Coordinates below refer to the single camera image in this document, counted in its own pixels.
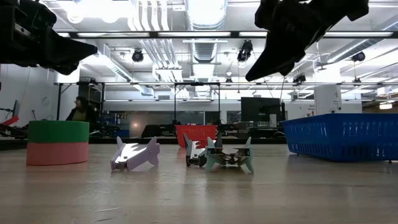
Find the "pink cylinder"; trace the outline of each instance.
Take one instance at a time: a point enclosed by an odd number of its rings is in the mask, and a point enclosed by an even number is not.
[[[64,165],[85,162],[87,159],[88,142],[28,143],[27,145],[27,165]]]

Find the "woman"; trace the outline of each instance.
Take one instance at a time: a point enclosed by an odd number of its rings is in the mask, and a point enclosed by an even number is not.
[[[67,121],[86,121],[90,124],[96,123],[96,115],[94,109],[88,104],[88,100],[83,96],[76,97],[76,108],[74,108]]]

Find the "black screen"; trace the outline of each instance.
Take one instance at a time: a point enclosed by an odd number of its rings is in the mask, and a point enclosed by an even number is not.
[[[280,121],[279,98],[241,98],[242,121],[269,121],[270,114],[276,114]]]

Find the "blue plastic basket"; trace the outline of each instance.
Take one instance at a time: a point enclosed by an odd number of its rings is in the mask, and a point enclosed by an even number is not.
[[[333,161],[398,160],[398,114],[325,114],[282,124],[290,152]]]

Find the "red basket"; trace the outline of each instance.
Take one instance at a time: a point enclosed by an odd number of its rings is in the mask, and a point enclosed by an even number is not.
[[[200,141],[198,147],[207,146],[207,137],[216,139],[217,125],[176,125],[178,145],[185,147],[184,133],[192,141]]]

